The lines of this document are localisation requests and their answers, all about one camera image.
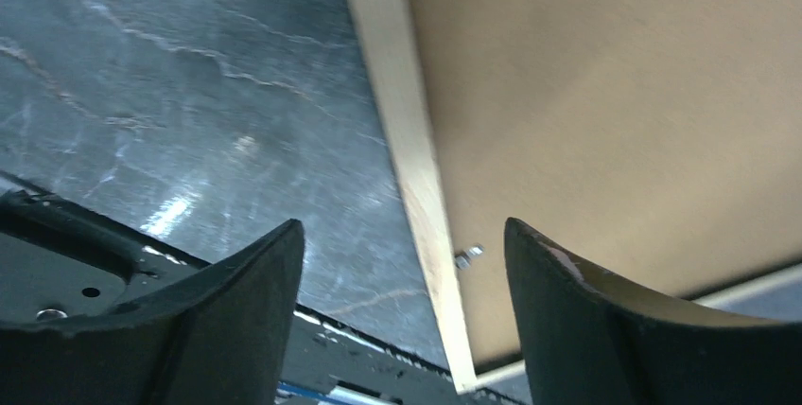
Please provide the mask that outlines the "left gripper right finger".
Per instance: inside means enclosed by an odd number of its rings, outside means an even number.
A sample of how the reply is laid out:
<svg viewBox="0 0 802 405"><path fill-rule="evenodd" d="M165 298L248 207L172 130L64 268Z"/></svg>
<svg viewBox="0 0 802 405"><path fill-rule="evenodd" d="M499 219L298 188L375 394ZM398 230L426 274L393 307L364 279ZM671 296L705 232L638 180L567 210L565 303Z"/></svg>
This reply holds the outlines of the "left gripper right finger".
<svg viewBox="0 0 802 405"><path fill-rule="evenodd" d="M801 325L639 285L510 218L504 256L536 404L797 404Z"/></svg>

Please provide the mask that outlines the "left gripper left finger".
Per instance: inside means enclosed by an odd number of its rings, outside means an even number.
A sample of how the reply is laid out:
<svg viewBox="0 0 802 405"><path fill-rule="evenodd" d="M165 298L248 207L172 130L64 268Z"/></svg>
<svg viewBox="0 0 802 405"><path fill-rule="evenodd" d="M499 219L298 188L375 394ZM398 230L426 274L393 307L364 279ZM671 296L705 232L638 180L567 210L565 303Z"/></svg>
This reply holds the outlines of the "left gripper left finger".
<svg viewBox="0 0 802 405"><path fill-rule="evenodd" d="M5 404L271 404L305 233L288 220L215 264L1 237Z"/></svg>

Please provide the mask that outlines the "wooden picture frame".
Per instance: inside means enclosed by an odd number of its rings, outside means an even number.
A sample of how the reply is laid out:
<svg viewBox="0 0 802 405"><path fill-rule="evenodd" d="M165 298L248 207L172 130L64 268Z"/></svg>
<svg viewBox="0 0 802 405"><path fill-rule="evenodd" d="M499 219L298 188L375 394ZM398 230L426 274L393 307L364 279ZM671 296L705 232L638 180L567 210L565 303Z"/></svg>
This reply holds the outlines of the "wooden picture frame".
<svg viewBox="0 0 802 405"><path fill-rule="evenodd" d="M479 365L471 351L460 275L476 266L480 256L467 269L455 267L454 255L460 250L453 246L450 233L410 0L348 0L348 4L455 387L467 393L517 376L528 383L518 332L519 349L505 362ZM759 298L770 299L800 283L801 253L689 296L658 292L708 308L801 325L799 297L785 315L753 306Z"/></svg>

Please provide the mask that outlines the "brown cardboard backing board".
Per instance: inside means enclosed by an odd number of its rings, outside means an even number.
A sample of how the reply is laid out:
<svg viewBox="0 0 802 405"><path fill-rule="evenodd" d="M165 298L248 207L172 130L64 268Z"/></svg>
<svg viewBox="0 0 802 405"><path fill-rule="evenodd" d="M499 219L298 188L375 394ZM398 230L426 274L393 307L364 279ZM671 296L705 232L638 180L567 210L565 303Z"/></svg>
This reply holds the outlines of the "brown cardboard backing board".
<svg viewBox="0 0 802 405"><path fill-rule="evenodd" d="M518 218L689 296L801 253L801 0L410 0L474 360Z"/></svg>

